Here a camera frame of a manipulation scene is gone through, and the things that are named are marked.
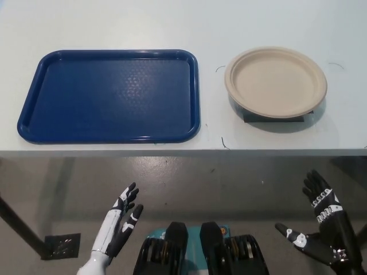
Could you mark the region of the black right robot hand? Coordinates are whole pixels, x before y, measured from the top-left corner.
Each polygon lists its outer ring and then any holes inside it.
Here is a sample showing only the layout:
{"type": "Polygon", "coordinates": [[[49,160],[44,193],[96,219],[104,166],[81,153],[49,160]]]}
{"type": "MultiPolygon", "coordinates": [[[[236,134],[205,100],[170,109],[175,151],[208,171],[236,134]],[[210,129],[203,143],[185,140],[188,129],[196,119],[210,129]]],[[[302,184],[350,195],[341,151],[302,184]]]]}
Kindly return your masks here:
{"type": "Polygon", "coordinates": [[[276,223],[275,228],[296,250],[331,267],[336,274],[363,274],[356,234],[335,191],[316,170],[307,173],[302,191],[313,207],[319,231],[306,234],[282,223],[276,223]]]}

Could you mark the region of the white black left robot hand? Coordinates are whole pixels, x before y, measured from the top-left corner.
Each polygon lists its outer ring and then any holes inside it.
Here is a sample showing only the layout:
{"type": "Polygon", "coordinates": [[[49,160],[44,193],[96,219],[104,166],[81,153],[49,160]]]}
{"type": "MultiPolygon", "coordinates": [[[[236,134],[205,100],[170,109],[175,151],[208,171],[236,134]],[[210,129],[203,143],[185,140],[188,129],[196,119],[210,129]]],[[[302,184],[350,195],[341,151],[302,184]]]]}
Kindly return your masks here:
{"type": "Polygon", "coordinates": [[[93,252],[101,252],[109,258],[119,254],[143,211],[142,204],[134,203],[138,192],[134,182],[118,196],[100,227],[92,247],[93,252]]]}

